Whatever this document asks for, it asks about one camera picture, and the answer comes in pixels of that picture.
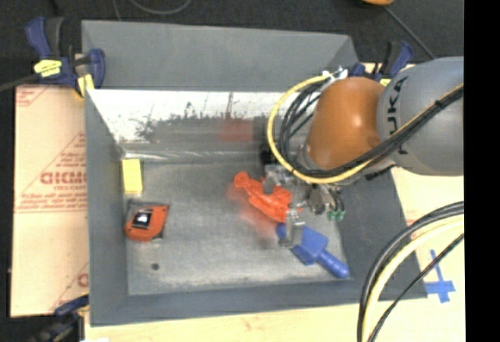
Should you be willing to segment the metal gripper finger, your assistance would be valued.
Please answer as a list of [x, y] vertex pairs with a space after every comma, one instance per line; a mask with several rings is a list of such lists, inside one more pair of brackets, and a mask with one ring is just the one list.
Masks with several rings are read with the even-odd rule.
[[299, 210], [291, 208], [283, 223], [278, 224], [278, 240], [282, 247], [293, 248], [302, 241], [302, 231], [305, 221], [301, 218]]
[[272, 194], [275, 187], [284, 187], [288, 182], [288, 171], [277, 164], [264, 166], [263, 191], [265, 194]]

